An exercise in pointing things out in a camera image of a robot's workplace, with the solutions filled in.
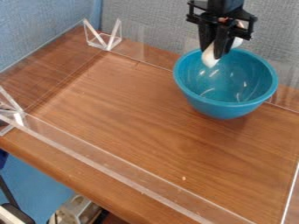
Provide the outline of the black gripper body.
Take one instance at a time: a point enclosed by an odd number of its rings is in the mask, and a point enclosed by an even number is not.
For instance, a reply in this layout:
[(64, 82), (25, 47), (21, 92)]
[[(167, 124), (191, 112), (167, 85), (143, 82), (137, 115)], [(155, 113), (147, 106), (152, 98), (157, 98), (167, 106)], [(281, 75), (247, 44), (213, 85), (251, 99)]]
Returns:
[(247, 28), (233, 27), (232, 35), (245, 40), (251, 39), (257, 17), (243, 9), (244, 0), (189, 0), (188, 5), (188, 22), (197, 24), (200, 17), (212, 24), (217, 23), (217, 18), (245, 21)]

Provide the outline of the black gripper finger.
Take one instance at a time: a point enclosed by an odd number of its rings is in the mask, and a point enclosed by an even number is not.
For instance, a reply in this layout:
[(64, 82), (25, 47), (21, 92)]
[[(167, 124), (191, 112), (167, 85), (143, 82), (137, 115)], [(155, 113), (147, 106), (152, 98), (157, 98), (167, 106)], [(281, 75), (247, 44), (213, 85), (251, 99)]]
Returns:
[(200, 50), (204, 52), (215, 39), (215, 28), (212, 24), (199, 22)]
[(231, 28), (220, 25), (216, 30), (216, 37), (213, 40), (213, 56), (219, 60), (223, 55), (229, 52), (235, 36), (231, 34)]

